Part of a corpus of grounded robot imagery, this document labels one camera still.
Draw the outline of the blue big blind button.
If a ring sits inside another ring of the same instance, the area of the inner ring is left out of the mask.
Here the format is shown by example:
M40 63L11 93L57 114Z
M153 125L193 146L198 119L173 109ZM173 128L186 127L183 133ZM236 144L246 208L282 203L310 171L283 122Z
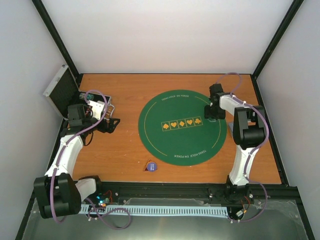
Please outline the blue big blind button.
M146 164L146 170L148 172L155 172L157 168L158 168L157 164L153 161L150 161Z

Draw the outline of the blue playing card deck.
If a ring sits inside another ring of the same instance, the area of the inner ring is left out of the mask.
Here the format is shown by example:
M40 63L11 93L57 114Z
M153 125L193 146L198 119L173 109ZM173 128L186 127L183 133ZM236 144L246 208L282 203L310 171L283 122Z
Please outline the blue playing card deck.
M228 122L228 123L227 123L227 126L228 126L228 129L229 129L229 131L230 131L231 137L233 137L233 133L234 133L234 131L233 131L234 122L233 122L233 121L232 121L232 122Z

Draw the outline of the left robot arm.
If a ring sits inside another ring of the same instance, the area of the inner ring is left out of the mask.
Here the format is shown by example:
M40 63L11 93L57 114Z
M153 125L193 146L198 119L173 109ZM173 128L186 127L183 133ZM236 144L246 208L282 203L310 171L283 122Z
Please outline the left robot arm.
M99 201L103 198L104 188L97 175L73 180L76 160L86 138L94 131L113 133L120 123L118 118L106 118L108 104L102 101L88 101L68 107L67 120L60 134L60 143L53 160L43 177L33 183L34 194L40 215L44 219L65 218L80 212L85 198Z

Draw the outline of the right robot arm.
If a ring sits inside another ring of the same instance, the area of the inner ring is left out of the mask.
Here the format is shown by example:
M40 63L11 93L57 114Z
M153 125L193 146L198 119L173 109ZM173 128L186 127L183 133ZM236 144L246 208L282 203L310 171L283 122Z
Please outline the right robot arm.
M233 93L224 92L220 83L209 87L210 104L204 107L204 117L224 120L226 112L233 116L232 138L236 155L228 180L232 186L248 184L255 155L269 139L265 109L240 100Z

